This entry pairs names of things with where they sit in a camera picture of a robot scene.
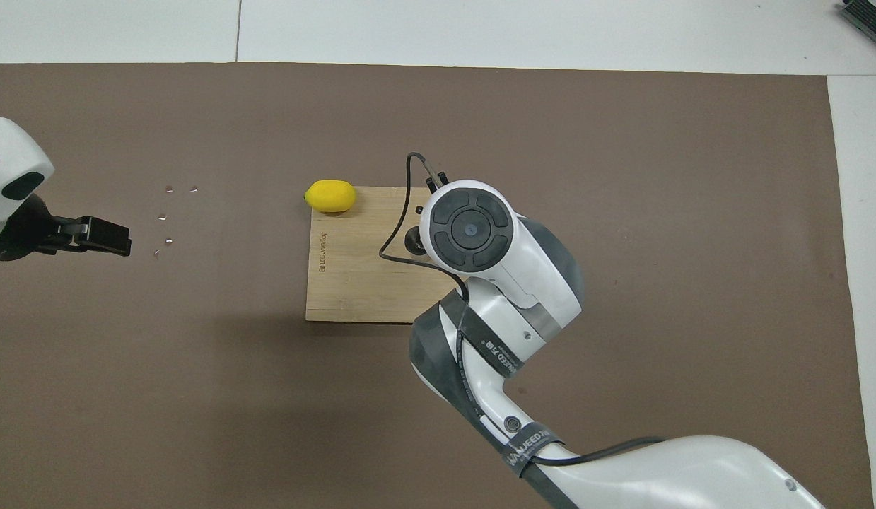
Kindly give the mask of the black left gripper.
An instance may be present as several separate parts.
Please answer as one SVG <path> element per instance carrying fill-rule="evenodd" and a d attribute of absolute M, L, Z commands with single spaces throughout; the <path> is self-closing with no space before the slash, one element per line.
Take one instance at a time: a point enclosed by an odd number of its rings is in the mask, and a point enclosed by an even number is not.
<path fill-rule="evenodd" d="M 95 216 L 78 218 L 51 215 L 44 201 L 31 194 L 5 222 L 0 232 L 0 261 L 15 261 L 33 252 L 50 257 L 57 252 L 108 252 L 118 257 L 129 257 L 133 242 L 129 228 L 105 221 Z M 67 235 L 74 242 L 122 242 L 116 245 L 70 244 L 49 246 L 49 238 L 56 234 Z"/>

